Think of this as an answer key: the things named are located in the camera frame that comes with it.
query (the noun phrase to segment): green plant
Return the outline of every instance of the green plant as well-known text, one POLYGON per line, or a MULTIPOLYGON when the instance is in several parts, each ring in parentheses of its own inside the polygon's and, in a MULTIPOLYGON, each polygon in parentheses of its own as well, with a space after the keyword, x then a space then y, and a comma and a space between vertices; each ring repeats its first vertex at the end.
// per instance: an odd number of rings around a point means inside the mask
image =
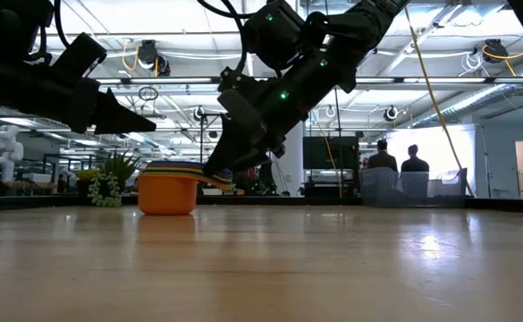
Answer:
POLYGON ((105 174, 112 174, 117 177, 116 181, 123 189, 123 185, 130 178, 139 164, 139 157, 133 155, 126 158, 126 152, 118 154, 114 152, 100 167, 100 171, 105 174))
POLYGON ((98 207, 119 207, 122 205, 117 176, 97 173, 90 181, 89 198, 98 207))
POLYGON ((76 173, 76 176, 79 178, 79 180, 90 181, 90 179, 97 175, 98 171, 98 169, 80 170, 76 173))

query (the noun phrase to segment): white humanoid robot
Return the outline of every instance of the white humanoid robot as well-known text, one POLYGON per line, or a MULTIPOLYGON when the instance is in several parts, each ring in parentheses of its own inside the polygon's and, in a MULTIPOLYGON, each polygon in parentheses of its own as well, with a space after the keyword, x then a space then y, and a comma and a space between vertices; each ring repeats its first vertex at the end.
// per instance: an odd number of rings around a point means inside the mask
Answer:
POLYGON ((74 174, 74 172, 72 172, 71 170, 69 170, 67 167, 62 167, 61 168, 61 174, 64 174, 68 177, 68 183, 69 183, 69 186, 71 187, 75 187, 76 186, 76 174, 74 174))
POLYGON ((0 151, 4 150, 0 156, 0 166, 2 169, 1 180, 11 182, 13 180, 14 163, 21 161, 24 147, 17 142, 16 136, 19 128, 14 125, 3 125, 0 127, 0 151))

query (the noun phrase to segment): black screen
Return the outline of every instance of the black screen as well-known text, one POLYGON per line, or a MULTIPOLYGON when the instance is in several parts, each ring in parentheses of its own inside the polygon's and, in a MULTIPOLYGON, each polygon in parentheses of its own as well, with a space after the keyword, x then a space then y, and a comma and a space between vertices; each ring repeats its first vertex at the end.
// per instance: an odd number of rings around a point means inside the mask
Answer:
MULTIPOLYGON (((359 168, 359 139, 356 137, 328 138, 337 169, 359 168)), ((333 163, 326 148, 325 138, 303 138, 303 168, 333 169, 333 163)))

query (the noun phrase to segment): potted plant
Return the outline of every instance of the potted plant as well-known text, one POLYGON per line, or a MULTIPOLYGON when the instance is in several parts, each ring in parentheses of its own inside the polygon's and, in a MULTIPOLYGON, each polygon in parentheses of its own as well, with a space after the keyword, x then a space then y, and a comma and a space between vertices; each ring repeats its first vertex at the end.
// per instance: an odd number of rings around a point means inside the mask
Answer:
POLYGON ((100 167, 100 171, 109 175, 116 176, 118 182, 118 188, 120 193, 124 192, 126 180, 130 178, 139 165, 139 157, 134 158, 134 155, 126 158, 126 152, 118 154, 114 152, 106 162, 100 167))
POLYGON ((88 196, 92 204, 102 207, 121 206, 126 180, 134 174, 138 163, 139 157, 126 158, 126 152, 121 155, 114 152, 90 179, 88 196))
POLYGON ((79 192, 79 197, 87 198, 89 195, 90 180, 98 173, 97 169, 92 170, 80 170, 76 173, 78 181, 76 182, 76 188, 79 192))

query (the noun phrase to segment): yellow cable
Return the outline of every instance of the yellow cable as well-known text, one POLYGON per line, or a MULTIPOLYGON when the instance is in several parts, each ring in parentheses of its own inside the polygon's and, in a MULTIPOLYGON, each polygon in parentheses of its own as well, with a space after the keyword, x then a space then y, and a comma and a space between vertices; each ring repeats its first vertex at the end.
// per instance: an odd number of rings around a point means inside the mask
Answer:
POLYGON ((138 51, 139 47, 136 47, 136 57, 134 57, 134 66, 130 67, 128 64, 126 64, 126 47, 128 46, 128 40, 124 41, 124 50, 122 51, 122 64, 126 69, 133 71, 136 69, 136 66, 138 65, 138 51))
POLYGON ((510 60, 509 59, 505 59, 504 62, 505 62, 505 64, 508 65, 508 68, 510 69, 511 75, 513 75, 513 77, 518 77, 518 75, 515 73, 515 70, 513 69, 513 65, 510 63, 510 60))
POLYGON ((334 173, 336 174, 336 181, 339 183, 339 198, 342 198, 342 182, 341 178, 339 178, 339 173, 336 171, 336 164, 334 163, 333 159, 333 152, 331 151, 331 145, 329 144, 329 139, 326 138, 325 132, 321 128, 321 125, 317 122, 316 126, 318 126, 318 129, 321 131, 321 135, 323 135, 323 138, 325 139, 326 144, 326 150, 329 153, 329 157, 331 158, 331 164, 333 165, 334 173))
POLYGON ((514 59, 514 58, 518 58, 518 57, 521 57, 523 56, 523 53, 521 54, 517 54, 517 55, 513 55, 513 56, 498 56, 498 55, 492 55, 488 52, 485 51, 485 49, 488 48, 488 45, 485 45, 483 48, 482 48, 482 51, 484 52, 484 54, 492 57, 492 58, 495 58, 495 59, 514 59))
POLYGON ((509 60, 505 60, 505 63, 508 65, 508 68, 510 69, 510 72, 511 72, 511 75, 513 75, 513 77, 518 77, 518 75, 515 73, 515 71, 513 70, 513 66, 511 66, 511 63, 509 60))
MULTIPOLYGON (((440 119, 440 124, 442 125, 444 133, 446 133, 446 137, 448 137, 448 143, 450 143, 451 152, 454 155, 454 158, 456 159, 456 163, 458 164, 458 167, 460 170, 462 169, 460 159, 458 158, 458 154, 456 153, 456 149, 454 148, 454 145, 451 141, 450 133, 448 132, 448 127, 446 126, 446 122, 443 119, 442 111, 440 110, 440 106, 438 105, 438 102, 436 101, 436 97, 434 95, 434 90, 432 89, 432 84, 430 83, 430 79, 428 78, 428 72, 426 71, 426 66, 424 65, 424 59, 422 59, 422 51, 420 49, 420 46, 418 45, 418 37, 416 35, 416 32, 414 31, 414 28, 412 27, 412 21, 410 20, 410 14, 408 12, 408 7, 405 8, 406 12, 406 19, 408 19, 408 24, 410 26, 410 32, 412 33, 412 40, 414 40, 414 47, 416 48, 416 51, 418 52, 418 60, 420 61, 420 66, 422 67, 422 73, 424 73, 424 78, 426 79, 426 85, 428 86, 428 92, 430 93, 430 98, 432 99, 432 103, 434 104, 434 108, 436 110, 436 113, 438 113, 438 118, 440 119)), ((468 186, 469 195, 472 197, 475 197, 474 191, 472 190, 472 187, 470 186, 469 182, 466 182, 468 186)))

